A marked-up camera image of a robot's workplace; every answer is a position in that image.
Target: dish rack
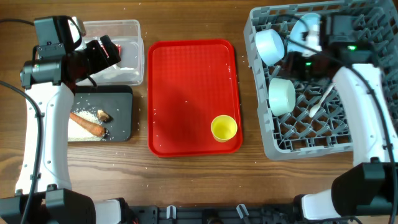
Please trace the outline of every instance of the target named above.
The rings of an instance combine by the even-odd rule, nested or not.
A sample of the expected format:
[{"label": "dish rack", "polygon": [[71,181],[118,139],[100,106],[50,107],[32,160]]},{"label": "dish rack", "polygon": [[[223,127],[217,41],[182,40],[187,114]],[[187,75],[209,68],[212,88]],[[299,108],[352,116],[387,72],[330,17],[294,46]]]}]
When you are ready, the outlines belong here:
[{"label": "dish rack", "polygon": [[398,128],[398,13],[391,0],[387,1],[330,1],[283,6],[256,7],[251,10],[244,27],[244,40],[249,66],[256,83],[258,108],[264,152],[269,159],[286,160],[322,156],[335,152],[351,151],[347,119],[337,91],[332,90],[323,106],[313,118],[309,110],[321,98],[328,83],[310,85],[294,82],[296,105],[291,113],[275,117],[268,102],[270,81],[278,75],[280,66],[267,66],[257,52],[256,32],[275,29],[290,32],[296,23],[280,14],[303,16],[309,12],[320,15],[343,12],[355,17],[358,40],[374,42],[380,66],[384,69],[383,89],[393,124]]}]

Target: wood grain surface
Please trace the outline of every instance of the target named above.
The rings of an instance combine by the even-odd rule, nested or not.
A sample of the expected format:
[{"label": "wood grain surface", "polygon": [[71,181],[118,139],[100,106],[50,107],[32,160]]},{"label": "wood grain surface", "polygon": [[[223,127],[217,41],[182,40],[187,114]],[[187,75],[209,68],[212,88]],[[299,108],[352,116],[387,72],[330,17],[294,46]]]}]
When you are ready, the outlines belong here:
[{"label": "wood grain surface", "polygon": [[[69,173],[73,190],[93,200],[124,197],[130,205],[160,207],[261,205],[291,202],[298,194],[329,189],[336,177],[352,168],[350,152],[290,161],[270,161],[264,154],[256,87],[246,59],[243,27],[254,7],[298,2],[304,1],[5,0],[0,2],[0,17],[29,21],[50,15],[78,16],[84,21],[137,19],[146,52],[159,40],[229,40],[236,51],[242,103],[244,142],[240,150],[229,155],[171,159],[153,155],[147,147],[144,82],[133,87],[136,116],[132,138],[127,142],[70,143]],[[0,80],[21,86],[19,71],[30,60],[36,44],[33,27],[1,24]],[[0,198],[14,195],[24,155],[25,129],[25,100],[0,87]],[[363,220],[380,223],[387,219]]]}]

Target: white cup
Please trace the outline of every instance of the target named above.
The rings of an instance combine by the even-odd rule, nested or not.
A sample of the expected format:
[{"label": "white cup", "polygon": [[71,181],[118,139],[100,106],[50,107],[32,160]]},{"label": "white cup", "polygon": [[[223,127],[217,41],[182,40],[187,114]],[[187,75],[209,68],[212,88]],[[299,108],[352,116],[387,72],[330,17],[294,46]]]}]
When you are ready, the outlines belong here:
[{"label": "white cup", "polygon": [[268,100],[274,116],[292,112],[296,104],[293,83],[290,80],[273,78],[269,84]]},{"label": "white cup", "polygon": [[284,57],[284,43],[273,29],[257,32],[255,41],[260,57],[266,65],[274,65]]}]

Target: carrot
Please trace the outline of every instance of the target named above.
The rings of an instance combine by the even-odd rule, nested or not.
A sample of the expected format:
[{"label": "carrot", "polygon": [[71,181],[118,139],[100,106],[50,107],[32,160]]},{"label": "carrot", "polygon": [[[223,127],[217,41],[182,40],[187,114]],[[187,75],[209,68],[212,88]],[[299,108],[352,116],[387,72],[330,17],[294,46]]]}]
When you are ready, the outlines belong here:
[{"label": "carrot", "polygon": [[69,114],[70,119],[74,120],[74,122],[78,123],[82,128],[86,129],[91,134],[101,137],[105,134],[105,128],[99,124],[92,123],[91,121],[87,121],[74,113]]}]

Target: yellow cup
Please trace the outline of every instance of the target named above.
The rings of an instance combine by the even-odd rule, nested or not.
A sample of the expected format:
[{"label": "yellow cup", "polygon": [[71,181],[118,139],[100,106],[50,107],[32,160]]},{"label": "yellow cup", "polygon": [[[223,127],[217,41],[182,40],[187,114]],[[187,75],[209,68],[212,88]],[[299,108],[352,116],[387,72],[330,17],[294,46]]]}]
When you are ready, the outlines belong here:
[{"label": "yellow cup", "polygon": [[217,116],[211,122],[211,133],[219,142],[226,142],[233,138],[238,131],[236,121],[228,115]]}]

